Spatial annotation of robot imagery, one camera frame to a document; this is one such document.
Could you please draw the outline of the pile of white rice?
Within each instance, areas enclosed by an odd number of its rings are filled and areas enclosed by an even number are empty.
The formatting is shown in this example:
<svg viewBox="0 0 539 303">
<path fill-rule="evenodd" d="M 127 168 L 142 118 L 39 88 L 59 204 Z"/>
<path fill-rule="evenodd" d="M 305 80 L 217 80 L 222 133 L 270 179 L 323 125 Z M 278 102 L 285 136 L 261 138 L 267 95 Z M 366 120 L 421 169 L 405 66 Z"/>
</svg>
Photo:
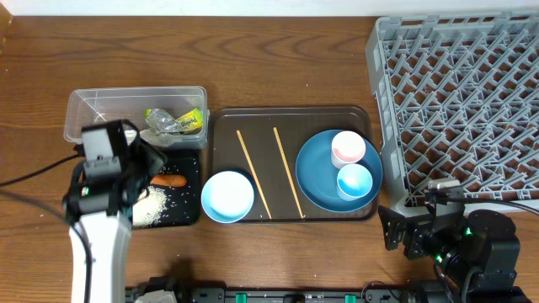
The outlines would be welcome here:
<svg viewBox="0 0 539 303">
<path fill-rule="evenodd" d="M 167 207 L 168 195 L 164 189 L 150 186 L 146 194 L 133 205 L 133 226 L 146 228 L 161 222 Z"/>
</svg>

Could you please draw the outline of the light blue cup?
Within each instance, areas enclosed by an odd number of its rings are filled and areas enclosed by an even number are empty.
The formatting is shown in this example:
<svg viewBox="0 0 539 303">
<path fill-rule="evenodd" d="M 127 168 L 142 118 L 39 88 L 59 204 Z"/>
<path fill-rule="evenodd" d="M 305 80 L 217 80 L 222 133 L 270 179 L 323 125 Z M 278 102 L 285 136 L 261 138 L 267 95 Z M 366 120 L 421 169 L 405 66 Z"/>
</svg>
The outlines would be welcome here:
<svg viewBox="0 0 539 303">
<path fill-rule="evenodd" d="M 345 201 L 353 201 L 366 196 L 372 189 L 373 177 L 360 164 L 343 166 L 337 175 L 337 195 Z"/>
</svg>

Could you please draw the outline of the white napkin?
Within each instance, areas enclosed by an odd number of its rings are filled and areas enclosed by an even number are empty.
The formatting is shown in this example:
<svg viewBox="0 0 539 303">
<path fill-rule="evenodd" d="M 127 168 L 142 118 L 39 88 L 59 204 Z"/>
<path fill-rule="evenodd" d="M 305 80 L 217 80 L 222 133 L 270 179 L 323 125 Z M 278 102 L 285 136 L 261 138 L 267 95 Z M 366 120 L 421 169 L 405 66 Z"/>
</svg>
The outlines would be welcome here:
<svg viewBox="0 0 539 303">
<path fill-rule="evenodd" d="M 135 130 L 125 130 L 124 131 L 127 144 L 130 145 L 135 139 L 137 132 Z M 152 130 L 146 129 L 139 132 L 139 135 L 142 140 L 156 147 L 171 147 L 176 143 L 180 143 L 184 140 L 182 135 L 174 134 L 156 134 Z"/>
</svg>

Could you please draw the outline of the orange carrot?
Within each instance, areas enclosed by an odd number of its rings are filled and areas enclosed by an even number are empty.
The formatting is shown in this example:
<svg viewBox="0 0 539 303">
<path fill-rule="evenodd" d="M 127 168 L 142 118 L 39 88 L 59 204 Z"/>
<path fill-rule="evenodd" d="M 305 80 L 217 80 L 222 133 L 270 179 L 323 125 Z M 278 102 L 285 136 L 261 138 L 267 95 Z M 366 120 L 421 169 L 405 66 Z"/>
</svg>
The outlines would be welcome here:
<svg viewBox="0 0 539 303">
<path fill-rule="evenodd" d="M 152 179 L 151 184 L 180 188 L 187 184 L 187 179 L 186 177 L 182 175 L 173 175 L 173 174 L 156 175 Z"/>
</svg>

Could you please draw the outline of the green snack wrapper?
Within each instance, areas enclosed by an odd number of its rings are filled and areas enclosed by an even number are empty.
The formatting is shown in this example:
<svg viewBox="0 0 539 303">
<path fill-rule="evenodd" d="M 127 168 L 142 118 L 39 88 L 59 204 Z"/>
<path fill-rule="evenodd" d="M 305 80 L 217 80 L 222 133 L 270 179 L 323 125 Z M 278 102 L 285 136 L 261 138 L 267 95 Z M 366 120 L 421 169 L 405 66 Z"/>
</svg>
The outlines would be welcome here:
<svg viewBox="0 0 539 303">
<path fill-rule="evenodd" d="M 184 135 L 200 129 L 203 125 L 203 114 L 198 109 L 174 118 L 164 109 L 146 109 L 145 121 L 154 135 Z"/>
</svg>

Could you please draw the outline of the pink cup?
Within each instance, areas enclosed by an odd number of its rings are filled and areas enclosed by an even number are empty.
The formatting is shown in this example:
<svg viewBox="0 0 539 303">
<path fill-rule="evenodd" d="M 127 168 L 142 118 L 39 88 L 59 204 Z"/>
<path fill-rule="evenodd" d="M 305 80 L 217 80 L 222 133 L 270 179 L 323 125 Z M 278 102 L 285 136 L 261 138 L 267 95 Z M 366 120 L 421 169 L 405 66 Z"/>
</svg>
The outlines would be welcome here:
<svg viewBox="0 0 539 303">
<path fill-rule="evenodd" d="M 332 164 L 340 169 L 348 164 L 357 163 L 366 154 L 364 138 L 350 130 L 340 131 L 331 142 Z"/>
</svg>

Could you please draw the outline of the light blue bowl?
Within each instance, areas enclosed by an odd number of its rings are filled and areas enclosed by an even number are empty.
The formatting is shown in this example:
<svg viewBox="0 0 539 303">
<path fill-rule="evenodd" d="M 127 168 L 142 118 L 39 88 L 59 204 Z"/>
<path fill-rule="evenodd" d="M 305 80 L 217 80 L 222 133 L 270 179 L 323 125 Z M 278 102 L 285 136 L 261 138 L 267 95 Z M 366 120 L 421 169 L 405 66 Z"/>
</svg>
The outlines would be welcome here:
<svg viewBox="0 0 539 303">
<path fill-rule="evenodd" d="M 254 202 L 253 185 L 242 173 L 223 171 L 213 175 L 201 191 L 203 211 L 224 224 L 240 221 Z"/>
</svg>

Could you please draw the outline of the grey dishwasher rack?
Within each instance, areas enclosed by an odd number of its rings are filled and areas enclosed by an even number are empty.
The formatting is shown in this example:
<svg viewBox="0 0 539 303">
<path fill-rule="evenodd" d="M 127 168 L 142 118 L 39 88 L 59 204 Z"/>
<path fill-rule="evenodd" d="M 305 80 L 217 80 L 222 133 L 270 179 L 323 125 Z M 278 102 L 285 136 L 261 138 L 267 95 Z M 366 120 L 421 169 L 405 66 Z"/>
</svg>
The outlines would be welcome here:
<svg viewBox="0 0 539 303">
<path fill-rule="evenodd" d="M 382 17 L 366 59 L 395 211 L 439 178 L 476 208 L 538 206 L 537 12 Z"/>
</svg>

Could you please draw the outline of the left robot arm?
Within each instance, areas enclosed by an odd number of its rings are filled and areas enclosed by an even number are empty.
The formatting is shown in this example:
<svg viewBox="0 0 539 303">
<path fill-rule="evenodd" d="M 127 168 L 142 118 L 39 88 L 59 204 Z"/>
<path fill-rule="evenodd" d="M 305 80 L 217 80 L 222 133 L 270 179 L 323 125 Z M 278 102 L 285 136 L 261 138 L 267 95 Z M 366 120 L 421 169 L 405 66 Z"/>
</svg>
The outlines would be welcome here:
<svg viewBox="0 0 539 303">
<path fill-rule="evenodd" d="M 72 302 L 123 302 L 132 207 L 168 160 L 143 141 L 83 143 L 63 198 L 72 244 Z"/>
</svg>

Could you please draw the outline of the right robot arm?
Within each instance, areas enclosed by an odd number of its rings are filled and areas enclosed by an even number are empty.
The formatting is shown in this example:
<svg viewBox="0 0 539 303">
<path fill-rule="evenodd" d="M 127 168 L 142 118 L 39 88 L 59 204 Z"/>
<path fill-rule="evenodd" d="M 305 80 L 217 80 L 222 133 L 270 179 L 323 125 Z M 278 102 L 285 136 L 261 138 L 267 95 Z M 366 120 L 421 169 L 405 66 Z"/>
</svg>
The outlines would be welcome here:
<svg viewBox="0 0 539 303">
<path fill-rule="evenodd" d="M 429 257 L 436 279 L 413 282 L 398 302 L 528 302 L 515 286 L 520 241 L 515 223 L 493 210 L 464 215 L 463 205 L 406 217 L 380 206 L 385 248 L 404 245 L 409 260 Z"/>
</svg>

